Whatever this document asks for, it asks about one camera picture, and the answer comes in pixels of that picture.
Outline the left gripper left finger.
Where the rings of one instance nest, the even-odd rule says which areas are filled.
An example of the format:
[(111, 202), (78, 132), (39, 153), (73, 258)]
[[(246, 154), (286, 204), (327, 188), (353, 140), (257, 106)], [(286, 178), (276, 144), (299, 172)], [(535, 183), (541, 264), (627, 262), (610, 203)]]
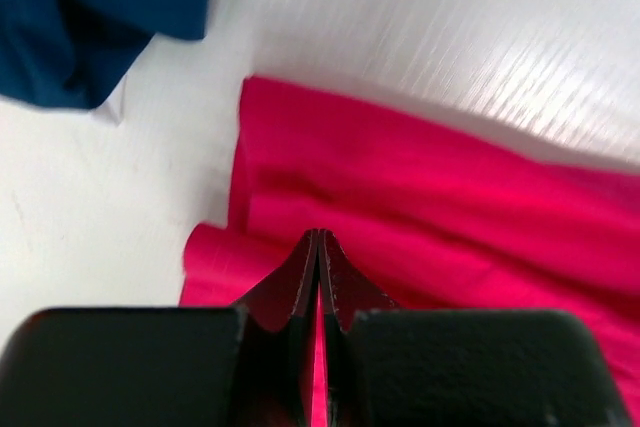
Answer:
[(51, 308), (1, 357), (5, 426), (307, 426), (319, 233), (222, 308)]

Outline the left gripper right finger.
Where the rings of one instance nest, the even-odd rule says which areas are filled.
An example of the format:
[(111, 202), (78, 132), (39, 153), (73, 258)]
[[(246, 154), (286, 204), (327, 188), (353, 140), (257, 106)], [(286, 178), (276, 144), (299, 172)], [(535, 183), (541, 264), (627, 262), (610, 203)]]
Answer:
[(332, 426), (628, 426), (595, 338), (555, 310), (402, 308), (318, 235)]

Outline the magenta t shirt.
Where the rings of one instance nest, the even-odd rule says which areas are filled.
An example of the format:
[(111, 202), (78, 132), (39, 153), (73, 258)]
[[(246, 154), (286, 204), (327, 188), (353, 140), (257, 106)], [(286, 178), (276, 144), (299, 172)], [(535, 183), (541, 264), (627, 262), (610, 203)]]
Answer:
[(227, 224), (190, 234), (181, 304), (235, 301), (312, 228), (406, 307), (573, 313), (638, 414), (637, 176), (541, 163), (374, 103), (247, 78)]

